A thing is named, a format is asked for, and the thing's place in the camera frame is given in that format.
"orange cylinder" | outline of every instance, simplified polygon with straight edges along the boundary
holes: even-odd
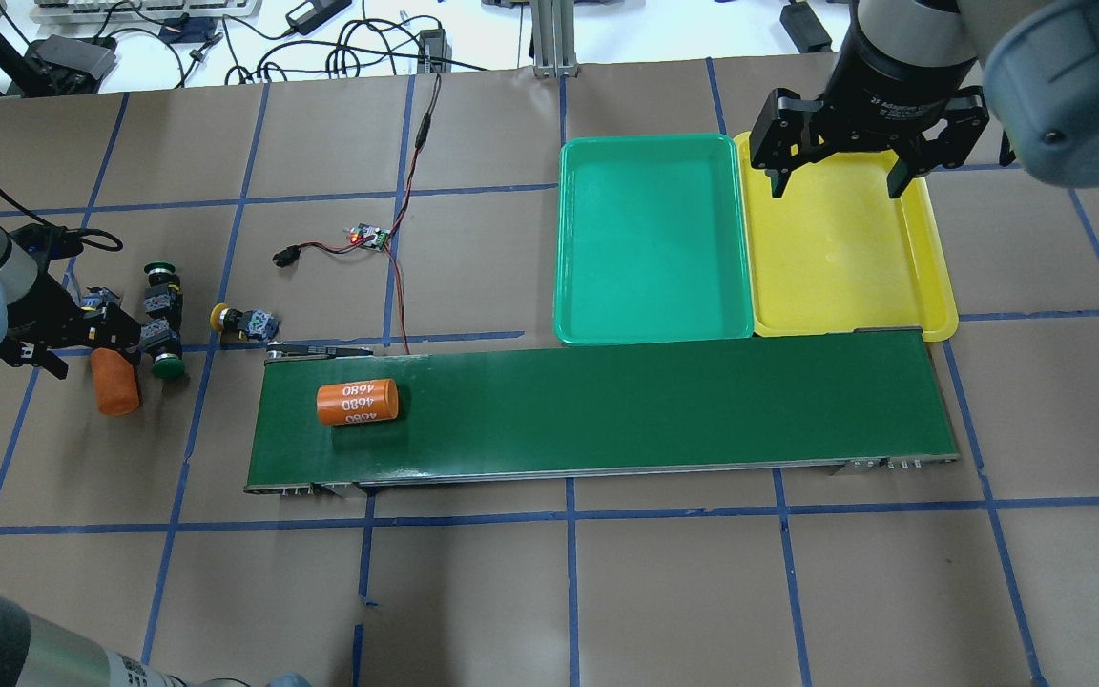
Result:
[[[317,390],[317,418],[322,424],[358,424],[397,417],[397,383],[366,379],[326,384]]]
[[[91,381],[96,384],[97,409],[106,415],[132,413],[141,405],[134,365],[116,351],[96,348],[91,352]]]

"green conveyor belt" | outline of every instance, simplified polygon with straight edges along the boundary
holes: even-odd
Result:
[[[324,426],[322,384],[397,379],[391,422]],[[379,486],[956,455],[919,332],[267,365],[248,486]]]

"can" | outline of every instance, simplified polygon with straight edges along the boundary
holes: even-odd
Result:
[[[397,383],[364,379],[326,384],[317,390],[317,418],[322,424],[360,424],[397,418]]]

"plastic tray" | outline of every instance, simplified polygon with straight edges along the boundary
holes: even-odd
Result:
[[[761,336],[922,328],[956,331],[956,301],[928,185],[886,191],[895,153],[841,154],[791,174],[781,199],[741,152],[755,332]]]
[[[562,149],[554,334],[655,344],[754,332],[736,146],[720,134]]]

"white surface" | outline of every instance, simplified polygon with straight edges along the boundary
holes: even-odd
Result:
[[[262,9],[247,21],[270,35],[286,31],[285,14],[291,11],[298,0],[263,0]],[[38,26],[30,19],[32,0],[4,0],[5,9],[16,21],[27,38],[55,33],[53,27]],[[695,57],[730,57],[741,55],[779,55],[795,53],[791,41],[777,22],[781,9],[780,0],[733,0],[715,3],[713,0],[618,0],[608,4],[579,4],[575,12],[575,47],[580,64],[588,62],[662,62],[686,60]],[[812,7],[821,22],[833,36],[834,47],[842,42],[846,32],[846,4],[830,4],[823,0],[812,0]],[[404,10],[415,14],[432,14],[444,22],[452,44],[454,60],[467,62],[486,69],[513,69],[531,65],[529,40],[532,35],[532,13],[529,10],[493,8],[480,0],[370,0],[367,16],[387,18],[400,21]],[[345,21],[362,16],[362,3],[355,0],[349,8],[333,21],[326,23],[310,40],[336,38]],[[144,22],[113,22],[116,26],[140,26],[155,30],[155,25]],[[419,19],[411,30],[432,27],[433,22]],[[262,40],[255,33],[235,22],[227,22],[233,45],[241,63],[253,69],[258,58],[278,45]],[[62,35],[92,35],[96,26],[62,27]],[[0,19],[0,32],[13,45],[23,48],[21,40]],[[398,32],[389,36],[400,35]],[[302,38],[300,35],[288,40]],[[176,62],[171,53],[158,42],[141,34],[119,36],[118,65],[104,79],[101,91],[159,90],[175,86],[178,79]],[[366,30],[355,32],[352,44],[358,47],[382,48],[379,36]],[[188,65],[192,44],[177,45],[180,60]],[[402,51],[410,51],[412,46]],[[287,69],[323,69],[324,56],[330,47],[322,45],[300,45],[284,48],[275,56],[275,62]],[[398,74],[409,74],[414,60],[397,60]],[[220,42],[209,52],[206,64],[195,70],[189,86],[218,86],[223,84],[227,69],[232,66],[227,43]],[[364,76],[392,74],[388,62],[367,67]],[[324,78],[324,75],[289,74],[289,78]],[[0,90],[8,86],[8,78],[0,69]]]

